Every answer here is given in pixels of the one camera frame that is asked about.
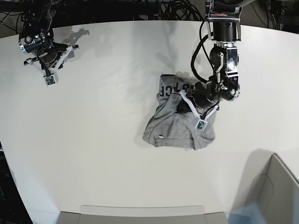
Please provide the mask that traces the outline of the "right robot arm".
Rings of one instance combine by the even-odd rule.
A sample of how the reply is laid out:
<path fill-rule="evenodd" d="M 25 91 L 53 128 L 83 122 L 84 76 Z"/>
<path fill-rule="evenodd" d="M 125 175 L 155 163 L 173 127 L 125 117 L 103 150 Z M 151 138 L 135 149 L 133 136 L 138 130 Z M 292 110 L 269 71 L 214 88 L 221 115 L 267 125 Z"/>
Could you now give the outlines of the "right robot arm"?
<path fill-rule="evenodd" d="M 53 0 L 41 0 L 38 6 L 40 12 L 29 10 L 26 13 L 24 29 L 19 34 L 18 44 L 23 53 L 34 56 L 26 59 L 24 64 L 37 67 L 45 79 L 50 79 L 58 69 L 63 68 L 64 60 L 70 52 L 79 46 L 54 41 L 51 25 L 56 14 L 56 4 Z"/>

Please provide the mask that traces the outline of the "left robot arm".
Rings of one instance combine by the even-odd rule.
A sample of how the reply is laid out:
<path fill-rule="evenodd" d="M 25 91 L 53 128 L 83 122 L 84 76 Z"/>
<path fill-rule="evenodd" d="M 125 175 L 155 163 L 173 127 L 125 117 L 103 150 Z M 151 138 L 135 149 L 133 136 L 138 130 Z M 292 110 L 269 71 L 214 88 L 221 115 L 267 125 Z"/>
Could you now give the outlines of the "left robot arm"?
<path fill-rule="evenodd" d="M 186 99 L 178 105 L 179 113 L 202 109 L 200 119 L 207 119 L 218 109 L 221 100 L 233 101 L 239 96 L 240 86 L 237 65 L 239 56 L 235 42 L 241 39 L 240 2 L 232 0 L 207 0 L 206 17 L 208 34 L 200 36 L 200 42 L 191 59 L 191 70 L 198 79 L 194 89 L 185 91 Z M 213 74 L 208 80 L 202 78 L 195 69 L 195 59 L 204 50 L 206 40 L 214 41 L 214 46 L 206 54 Z"/>

